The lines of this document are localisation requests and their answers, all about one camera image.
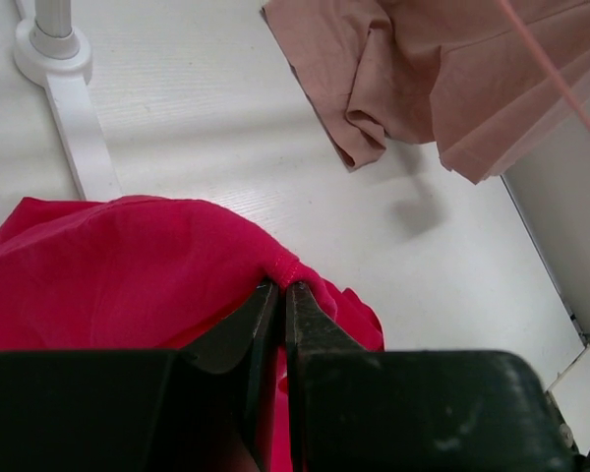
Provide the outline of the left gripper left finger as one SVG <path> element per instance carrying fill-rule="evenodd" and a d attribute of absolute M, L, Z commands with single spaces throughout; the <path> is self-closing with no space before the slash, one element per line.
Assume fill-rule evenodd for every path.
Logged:
<path fill-rule="evenodd" d="M 180 349 L 0 352 L 0 471 L 267 471 L 278 296 Z"/>

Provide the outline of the red t shirt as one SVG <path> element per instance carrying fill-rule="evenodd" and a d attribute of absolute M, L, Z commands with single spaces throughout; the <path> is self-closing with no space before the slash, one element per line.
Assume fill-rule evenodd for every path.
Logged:
<path fill-rule="evenodd" d="M 0 352 L 180 349 L 263 282 L 279 290 L 271 462 L 291 458 L 287 289 L 304 283 L 358 344 L 384 352 L 379 320 L 256 224 L 204 201 L 23 199 L 0 227 Z"/>

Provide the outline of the pink wire hanger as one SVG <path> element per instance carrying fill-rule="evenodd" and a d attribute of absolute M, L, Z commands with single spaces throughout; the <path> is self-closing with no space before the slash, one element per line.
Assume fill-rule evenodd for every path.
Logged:
<path fill-rule="evenodd" d="M 529 50 L 539 67 L 543 70 L 547 78 L 555 86 L 563 100 L 576 114 L 577 118 L 590 135 L 590 116 L 584 111 L 583 105 L 577 100 L 569 85 L 561 76 L 561 73 L 557 70 L 543 47 L 517 15 L 509 1 L 499 0 L 498 4 L 503 14 L 510 21 L 512 28 L 520 35 L 524 45 Z"/>

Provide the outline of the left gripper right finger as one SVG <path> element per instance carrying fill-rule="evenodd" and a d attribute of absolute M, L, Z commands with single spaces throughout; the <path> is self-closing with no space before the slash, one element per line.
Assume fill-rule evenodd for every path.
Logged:
<path fill-rule="evenodd" d="M 297 471 L 572 471 L 539 378 L 494 350 L 369 351 L 304 283 L 286 292 Z"/>

